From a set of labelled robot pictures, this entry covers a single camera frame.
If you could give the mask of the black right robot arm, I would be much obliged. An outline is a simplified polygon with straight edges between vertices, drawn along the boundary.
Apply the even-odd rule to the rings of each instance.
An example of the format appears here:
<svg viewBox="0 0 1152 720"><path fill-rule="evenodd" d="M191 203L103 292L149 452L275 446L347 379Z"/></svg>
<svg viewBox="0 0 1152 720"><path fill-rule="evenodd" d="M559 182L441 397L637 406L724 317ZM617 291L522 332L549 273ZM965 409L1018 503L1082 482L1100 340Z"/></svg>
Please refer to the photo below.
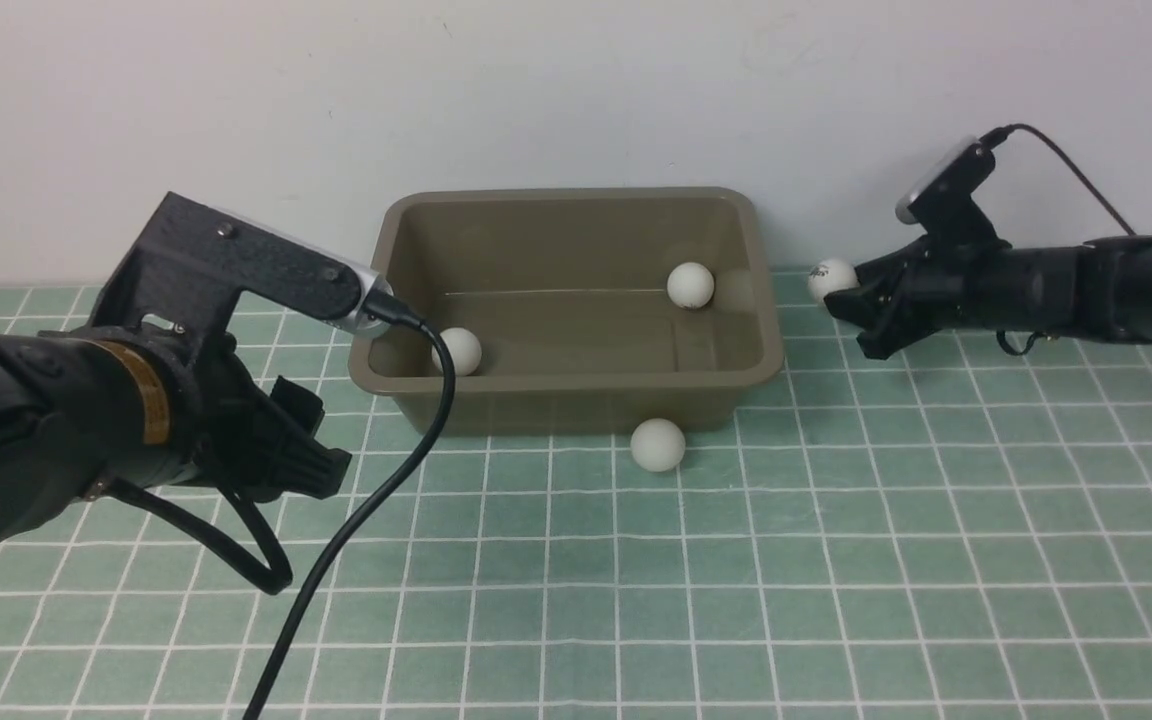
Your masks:
<svg viewBox="0 0 1152 720"><path fill-rule="evenodd" d="M1152 344L1152 234L1016 249L969 205L855 273L823 305L869 359L952 329L988 331L1014 357L1059 338Z"/></svg>

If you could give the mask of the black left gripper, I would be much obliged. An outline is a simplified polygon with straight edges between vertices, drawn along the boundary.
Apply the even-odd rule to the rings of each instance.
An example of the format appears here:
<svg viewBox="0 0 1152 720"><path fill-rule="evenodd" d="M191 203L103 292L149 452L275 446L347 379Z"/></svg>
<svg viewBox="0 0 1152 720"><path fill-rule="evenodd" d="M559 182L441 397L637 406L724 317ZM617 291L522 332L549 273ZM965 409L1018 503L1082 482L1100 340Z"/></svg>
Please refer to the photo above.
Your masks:
<svg viewBox="0 0 1152 720"><path fill-rule="evenodd" d="M205 397L204 415L188 420L187 429L200 430L200 438L166 477L168 486L214 488L215 478L221 478L257 503L285 493L338 495L349 454L317 439L326 414L314 392L283 376L270 392L262 389L238 359L230 334L196 379Z"/></svg>

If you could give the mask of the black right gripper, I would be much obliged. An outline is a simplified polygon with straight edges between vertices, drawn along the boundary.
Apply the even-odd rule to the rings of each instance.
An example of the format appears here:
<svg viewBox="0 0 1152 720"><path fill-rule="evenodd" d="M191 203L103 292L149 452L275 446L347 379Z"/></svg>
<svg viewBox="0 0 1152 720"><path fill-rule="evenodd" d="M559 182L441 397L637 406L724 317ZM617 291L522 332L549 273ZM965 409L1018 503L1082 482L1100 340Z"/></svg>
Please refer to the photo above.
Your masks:
<svg viewBox="0 0 1152 720"><path fill-rule="evenodd" d="M858 328L867 359L886 361L946 328L1010 331L1005 296L986 279L1011 251L1005 240L934 247L916 240L887 258L855 266L859 286L826 297L827 313Z"/></svg>

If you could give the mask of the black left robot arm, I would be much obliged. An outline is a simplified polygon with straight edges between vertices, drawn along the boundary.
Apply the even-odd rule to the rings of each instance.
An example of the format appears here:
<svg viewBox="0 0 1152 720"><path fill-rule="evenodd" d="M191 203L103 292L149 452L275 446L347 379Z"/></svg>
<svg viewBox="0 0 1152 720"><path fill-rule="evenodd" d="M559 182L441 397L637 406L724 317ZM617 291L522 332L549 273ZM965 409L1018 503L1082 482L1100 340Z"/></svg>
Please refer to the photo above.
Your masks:
<svg viewBox="0 0 1152 720"><path fill-rule="evenodd" d="M142 325L0 334L0 543L100 498L179 529L266 594L291 564L260 503L334 497L314 392L253 381L225 331Z"/></svg>

